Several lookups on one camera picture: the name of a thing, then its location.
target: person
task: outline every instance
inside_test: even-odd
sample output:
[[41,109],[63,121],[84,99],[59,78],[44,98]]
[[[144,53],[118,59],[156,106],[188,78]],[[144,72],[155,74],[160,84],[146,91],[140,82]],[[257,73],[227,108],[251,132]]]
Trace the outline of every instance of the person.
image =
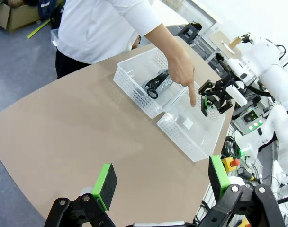
[[188,86],[190,103],[195,106],[194,66],[154,12],[153,1],[66,0],[55,61],[58,79],[130,51],[140,35],[164,53],[171,79]]

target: black pants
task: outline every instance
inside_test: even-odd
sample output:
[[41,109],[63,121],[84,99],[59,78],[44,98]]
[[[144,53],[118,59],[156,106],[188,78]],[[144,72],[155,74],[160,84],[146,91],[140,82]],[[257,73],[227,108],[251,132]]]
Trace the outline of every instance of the black pants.
[[58,50],[57,54],[55,55],[55,69],[57,71],[58,79],[89,65],[90,64],[69,58]]

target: white plastic basket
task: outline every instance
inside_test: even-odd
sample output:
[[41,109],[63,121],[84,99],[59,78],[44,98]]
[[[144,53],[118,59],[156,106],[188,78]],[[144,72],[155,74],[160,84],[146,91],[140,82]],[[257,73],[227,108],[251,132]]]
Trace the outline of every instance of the white plastic basket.
[[184,89],[173,83],[157,99],[151,99],[144,85],[168,68],[167,59],[157,48],[120,62],[114,82],[152,119],[164,111],[164,106]]
[[208,117],[201,111],[199,86],[195,83],[197,103],[191,107],[189,93],[183,93],[170,110],[157,122],[162,131],[193,161],[213,154],[220,135],[225,114],[216,109],[208,110]]
[[50,31],[51,33],[51,45],[57,49],[58,47],[58,39],[59,39],[59,29],[53,29]]
[[151,99],[144,85],[166,68],[165,56],[155,48],[120,62],[114,82],[150,118],[166,112],[157,125],[193,162],[208,158],[215,149],[225,114],[220,115],[216,109],[208,109],[208,117],[203,115],[196,83],[196,107],[190,105],[188,89],[176,83],[157,99]]

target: red button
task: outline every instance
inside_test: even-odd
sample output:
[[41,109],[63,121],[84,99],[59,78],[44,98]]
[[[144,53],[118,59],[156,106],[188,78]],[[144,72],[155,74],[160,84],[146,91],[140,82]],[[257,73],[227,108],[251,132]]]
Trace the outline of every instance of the red button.
[[233,161],[231,161],[230,162],[230,165],[232,166],[232,167],[234,167],[234,166],[238,166],[240,164],[240,160],[239,159],[235,159],[235,160],[233,160]]

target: gray carpet floor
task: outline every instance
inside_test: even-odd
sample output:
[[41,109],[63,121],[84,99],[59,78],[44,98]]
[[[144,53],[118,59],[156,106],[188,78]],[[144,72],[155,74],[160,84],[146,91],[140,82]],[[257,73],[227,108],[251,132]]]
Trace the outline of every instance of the gray carpet floor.
[[[0,28],[0,112],[56,79],[50,27],[27,39],[37,27],[13,34]],[[0,162],[0,227],[42,227],[44,221]]]

